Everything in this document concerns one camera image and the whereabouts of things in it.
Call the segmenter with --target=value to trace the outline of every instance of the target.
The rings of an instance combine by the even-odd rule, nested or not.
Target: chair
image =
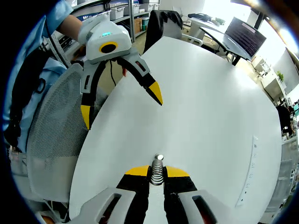
[[[189,17],[183,15],[182,8],[172,6],[172,10],[175,11],[175,12],[177,12],[177,13],[179,14],[179,16],[182,18],[183,23],[185,23],[184,25],[187,25],[187,26],[190,26],[190,25],[191,25],[191,21],[189,20]]]
[[[47,201],[69,202],[76,162],[88,133],[80,109],[82,76],[79,64],[73,64],[61,75],[38,106],[29,131],[30,188]],[[98,89],[93,118],[106,98]]]
[[[189,39],[197,41],[199,43],[199,46],[201,46],[201,39],[182,34],[182,26],[182,19],[179,16],[178,12],[167,10],[153,10],[150,13],[144,52],[146,52],[151,46],[153,46],[158,40],[160,40],[162,36],[172,37],[176,39],[187,37]]]
[[[262,66],[262,69],[263,69],[263,71],[262,71],[263,74],[262,75],[266,75],[271,70],[271,65],[268,65],[267,61],[264,61],[264,63],[262,63],[261,66]]]

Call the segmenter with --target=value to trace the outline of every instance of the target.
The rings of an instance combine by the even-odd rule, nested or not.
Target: black chair
[[[182,34],[182,28],[183,21],[177,12],[168,10],[151,11],[144,52],[160,40],[162,36],[168,36],[176,39],[181,39],[182,36],[185,36],[199,42],[199,46],[202,45],[202,40]]]

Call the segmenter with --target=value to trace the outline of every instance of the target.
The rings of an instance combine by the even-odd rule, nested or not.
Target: floor
[[[188,34],[189,30],[190,30],[189,27],[184,26],[183,33]],[[133,46],[137,48],[140,55],[142,55],[144,50],[145,39],[146,39],[146,33],[138,36],[136,38],[136,42],[133,43]],[[188,39],[185,37],[183,37],[182,40],[188,41]],[[203,43],[213,49],[219,48],[218,44],[215,41],[213,41],[212,39],[206,36],[203,39]],[[223,60],[226,60],[225,52],[221,50],[221,48],[219,48],[219,50],[220,52],[218,53],[218,55],[222,56]],[[248,75],[261,88],[261,90],[267,95],[267,97],[269,97],[269,99],[272,100],[268,95],[268,93],[264,90],[261,83],[261,79],[257,77],[259,74],[254,70],[250,62],[241,58],[238,64],[236,65],[236,67],[244,71],[246,75]],[[123,78],[122,68],[117,64],[117,62],[112,62],[112,75],[116,83],[118,83],[120,79]],[[101,87],[107,94],[110,94],[115,87],[111,78],[109,63],[107,63],[106,68],[100,77],[99,87]]]

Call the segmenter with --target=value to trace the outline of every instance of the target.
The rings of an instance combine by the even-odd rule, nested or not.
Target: light blue shirt
[[[11,74],[7,83],[7,91],[3,108],[3,130],[6,130],[9,124],[12,91],[18,72],[20,71],[25,58],[42,44],[42,36],[48,37],[45,27],[45,21],[47,20],[49,33],[52,34],[71,12],[72,8],[65,0],[59,1],[47,15],[44,15],[42,17],[42,19],[37,23],[37,25],[28,35],[26,41],[20,49],[18,56],[16,57],[15,64],[11,70]],[[47,80],[49,77],[51,77],[54,79],[64,73],[65,70],[66,67],[63,64],[52,58],[49,58],[40,74],[40,78],[44,78],[45,80]],[[50,87],[51,85],[47,85],[45,91],[49,90]],[[22,110],[23,116],[20,122],[21,137],[18,138],[18,148],[23,152],[26,151],[27,135],[34,116],[35,109],[37,108],[37,105],[41,100],[42,94],[37,94],[35,98],[31,98],[28,105]]]

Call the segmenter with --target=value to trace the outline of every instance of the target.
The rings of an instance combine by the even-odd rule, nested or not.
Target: round white table
[[[70,218],[106,187],[116,187],[132,167],[164,165],[189,173],[228,206],[242,224],[256,224],[278,177],[281,133],[277,110],[244,72],[187,42],[163,37],[142,58],[159,83],[158,105],[128,74],[108,97],[83,144],[71,185]],[[236,206],[258,138],[256,173],[246,201]],[[145,220],[157,219],[149,195]],[[167,223],[166,218],[159,223]]]

